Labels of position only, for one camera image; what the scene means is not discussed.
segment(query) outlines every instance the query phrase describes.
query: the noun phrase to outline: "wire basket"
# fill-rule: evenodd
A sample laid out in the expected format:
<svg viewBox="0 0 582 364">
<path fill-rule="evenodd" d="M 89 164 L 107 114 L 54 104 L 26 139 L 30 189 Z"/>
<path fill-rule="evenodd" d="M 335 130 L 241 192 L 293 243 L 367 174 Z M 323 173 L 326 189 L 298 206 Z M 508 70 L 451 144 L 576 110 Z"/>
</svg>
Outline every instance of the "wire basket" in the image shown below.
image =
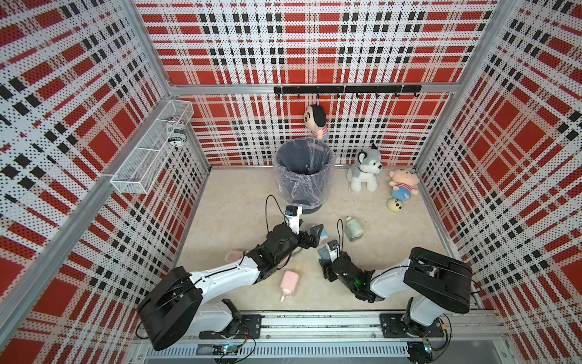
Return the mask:
<svg viewBox="0 0 582 364">
<path fill-rule="evenodd" d="M 183 124 L 193 114 L 192 103 L 168 101 L 111 179 L 115 189 L 121 193 L 149 193 L 174 148 L 168 140 L 184 139 Z"/>
</svg>

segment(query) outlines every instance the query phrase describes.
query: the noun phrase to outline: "hanging plush doll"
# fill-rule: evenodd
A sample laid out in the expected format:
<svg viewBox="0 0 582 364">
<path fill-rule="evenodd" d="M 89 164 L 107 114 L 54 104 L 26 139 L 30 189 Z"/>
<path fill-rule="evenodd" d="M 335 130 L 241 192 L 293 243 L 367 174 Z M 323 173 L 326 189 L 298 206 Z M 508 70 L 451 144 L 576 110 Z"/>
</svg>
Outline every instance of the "hanging plush doll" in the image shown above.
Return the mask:
<svg viewBox="0 0 582 364">
<path fill-rule="evenodd" d="M 325 111 L 322 106 L 311 105 L 305 110 L 303 115 L 307 129 L 311 130 L 311 136 L 321 140 L 322 142 L 327 140 L 328 129 L 327 129 L 327 117 L 325 116 Z"/>
</svg>

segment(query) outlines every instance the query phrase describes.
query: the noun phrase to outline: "trash can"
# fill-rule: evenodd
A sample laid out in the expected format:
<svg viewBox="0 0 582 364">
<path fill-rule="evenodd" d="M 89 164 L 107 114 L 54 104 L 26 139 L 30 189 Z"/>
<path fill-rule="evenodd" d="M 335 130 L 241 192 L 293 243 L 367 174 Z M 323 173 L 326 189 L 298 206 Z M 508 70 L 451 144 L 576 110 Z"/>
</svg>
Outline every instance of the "trash can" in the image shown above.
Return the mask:
<svg viewBox="0 0 582 364">
<path fill-rule="evenodd" d="M 329 196 L 335 154 L 312 137 L 290 140 L 279 148 L 273 165 L 279 193 L 289 205 L 301 206 L 304 214 L 320 209 Z"/>
</svg>

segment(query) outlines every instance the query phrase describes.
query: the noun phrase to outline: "wall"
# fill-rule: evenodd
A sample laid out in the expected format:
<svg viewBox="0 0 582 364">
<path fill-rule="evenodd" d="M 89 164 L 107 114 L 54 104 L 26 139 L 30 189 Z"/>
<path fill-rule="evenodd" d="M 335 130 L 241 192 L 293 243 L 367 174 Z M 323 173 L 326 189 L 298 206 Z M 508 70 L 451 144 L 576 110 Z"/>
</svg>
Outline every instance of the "wall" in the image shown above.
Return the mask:
<svg viewBox="0 0 582 364">
<path fill-rule="evenodd" d="M 271 164 L 287 140 L 309 135 L 303 113 L 319 101 L 328 116 L 327 143 L 349 163 L 375 143 L 386 165 L 413 165 L 448 94 L 313 96 L 183 96 L 194 106 L 192 127 L 211 165 Z"/>
<path fill-rule="evenodd" d="M 136 1 L 175 85 L 455 82 L 496 3 Z M 322 95 L 337 163 L 376 142 L 385 164 L 412 166 L 447 97 Z M 308 135 L 301 117 L 317 102 L 183 99 L 199 110 L 192 124 L 212 165 L 271 164 L 278 145 Z"/>
<path fill-rule="evenodd" d="M 0 8 L 3 299 L 161 92 L 116 2 Z"/>
<path fill-rule="evenodd" d="M 582 2 L 518 1 L 420 168 L 522 360 L 580 362 Z"/>
<path fill-rule="evenodd" d="M 136 1 L 174 84 L 454 82 L 496 3 Z"/>
<path fill-rule="evenodd" d="M 148 195 L 113 193 L 22 322 L 0 363 L 123 363 L 137 304 L 173 267 L 205 178 L 176 149 Z"/>
<path fill-rule="evenodd" d="M 120 4 L 0 3 L 1 299 L 161 98 Z M 183 148 L 149 195 L 113 193 L 0 362 L 121 363 L 137 302 L 172 266 L 202 178 Z"/>
</svg>

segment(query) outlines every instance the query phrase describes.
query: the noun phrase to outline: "stuffed toy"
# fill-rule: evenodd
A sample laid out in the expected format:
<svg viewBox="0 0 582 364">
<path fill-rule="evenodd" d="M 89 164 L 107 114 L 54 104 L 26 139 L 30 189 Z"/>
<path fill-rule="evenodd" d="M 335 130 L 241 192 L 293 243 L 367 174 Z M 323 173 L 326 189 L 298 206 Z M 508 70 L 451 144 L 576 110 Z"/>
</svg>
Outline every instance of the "stuffed toy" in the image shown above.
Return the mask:
<svg viewBox="0 0 582 364">
<path fill-rule="evenodd" d="M 392 197 L 400 201 L 408 201 L 412 195 L 417 195 L 418 190 L 413 187 L 420 183 L 420 179 L 406 169 L 390 171 L 392 180 L 388 182 L 392 186 Z"/>
<path fill-rule="evenodd" d="M 370 192 L 378 189 L 377 174 L 380 173 L 382 164 L 380 163 L 380 151 L 376 145 L 358 153 L 358 158 L 347 171 L 347 180 L 350 188 L 354 192 L 362 190 L 362 182 L 366 183 L 366 188 Z"/>
<path fill-rule="evenodd" d="M 307 129 L 311 130 L 311 136 L 321 140 L 322 142 L 327 140 L 328 129 L 327 117 L 325 116 L 325 110 L 322 106 L 311 105 L 305 110 L 303 115 Z"/>
</svg>

